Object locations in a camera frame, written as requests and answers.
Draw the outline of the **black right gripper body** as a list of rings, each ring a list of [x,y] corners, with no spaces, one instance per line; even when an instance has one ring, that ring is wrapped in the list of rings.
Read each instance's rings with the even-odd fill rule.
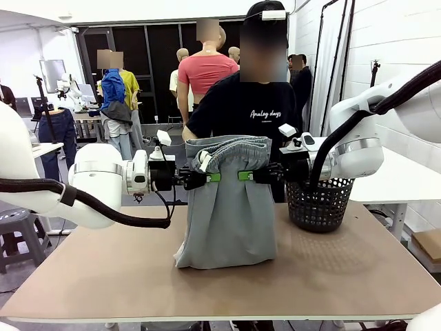
[[[309,159],[289,159],[283,161],[283,179],[286,182],[308,181],[309,176]]]

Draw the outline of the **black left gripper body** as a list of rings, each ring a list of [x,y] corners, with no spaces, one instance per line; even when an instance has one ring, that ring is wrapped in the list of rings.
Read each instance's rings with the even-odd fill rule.
[[[148,163],[152,188],[158,191],[172,191],[176,162],[173,160],[152,160]]]

